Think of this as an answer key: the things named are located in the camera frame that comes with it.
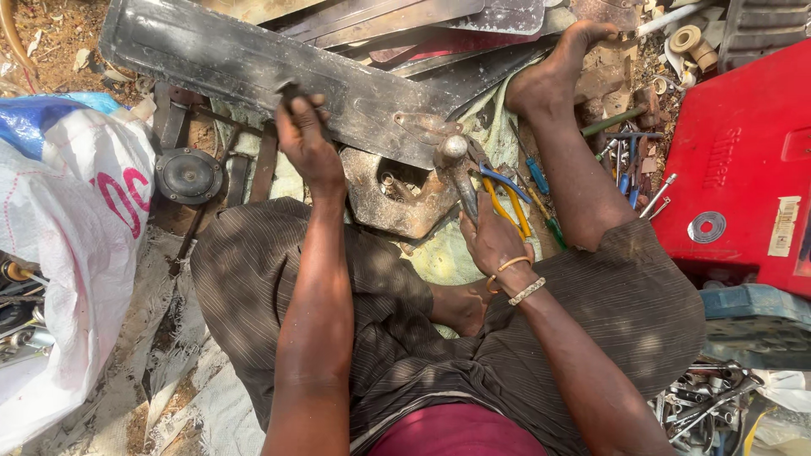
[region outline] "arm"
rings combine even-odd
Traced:
[[[354,309],[344,251],[345,178],[310,103],[299,97],[292,108],[292,118],[277,108],[279,145],[309,186],[313,208],[279,334],[262,455],[346,455]]]
[[[508,260],[526,255],[526,250],[510,222],[493,213],[490,197],[478,196],[478,230],[464,214],[461,230],[478,268],[492,275]],[[513,297],[538,278],[522,261],[497,273],[496,281]],[[674,454],[633,383],[548,290],[535,291],[518,307],[541,343],[560,396],[593,454]]]

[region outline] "braided bracelet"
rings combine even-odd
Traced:
[[[538,288],[542,287],[543,284],[545,284],[546,282],[547,282],[547,279],[545,279],[543,277],[539,278],[538,280],[535,281],[535,283],[533,283],[532,285],[526,287],[526,289],[523,290],[521,293],[518,293],[517,295],[515,295],[515,298],[510,299],[509,300],[509,305],[511,305],[511,306],[518,305],[518,303],[523,301],[524,298],[526,298],[529,295],[532,295],[535,291],[538,290]]]
[[[532,265],[532,259],[529,258],[528,256],[517,256],[517,257],[511,259],[510,261],[504,263],[503,265],[501,265],[501,267],[499,267],[499,272],[500,273],[504,272],[505,269],[507,269],[508,267],[510,267],[512,265],[515,265],[519,261],[526,261],[527,263],[530,264],[530,266]],[[492,285],[492,283],[493,283],[493,281],[495,279],[496,279],[495,274],[491,275],[490,278],[487,279],[487,291],[491,292],[494,295],[497,295],[498,291],[493,291],[493,290],[490,289],[490,285]]]

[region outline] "foot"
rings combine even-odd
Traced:
[[[484,312],[493,298],[487,279],[460,286],[428,284],[434,294],[431,323],[448,326],[462,337],[475,336],[484,325]]]
[[[569,26],[547,59],[526,68],[510,81],[504,98],[507,109],[529,118],[531,111],[548,109],[550,105],[572,108],[574,87],[586,53],[599,41],[616,39],[618,33],[614,24],[591,20],[579,20]]]

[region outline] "person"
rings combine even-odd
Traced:
[[[616,35],[577,22],[508,86],[506,107],[530,124],[577,248],[500,271],[530,252],[479,193],[478,228],[462,214],[461,232],[497,295],[485,279],[426,283],[391,243],[345,226],[341,160],[314,109],[324,98],[277,109],[280,149],[311,208],[229,209],[191,256],[206,323],[267,430],[262,454],[673,454],[646,400],[695,360],[702,301],[573,111],[584,55]]]

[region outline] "red plastic container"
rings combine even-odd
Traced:
[[[811,298],[811,40],[688,90],[672,173],[672,202],[651,223],[695,282]]]

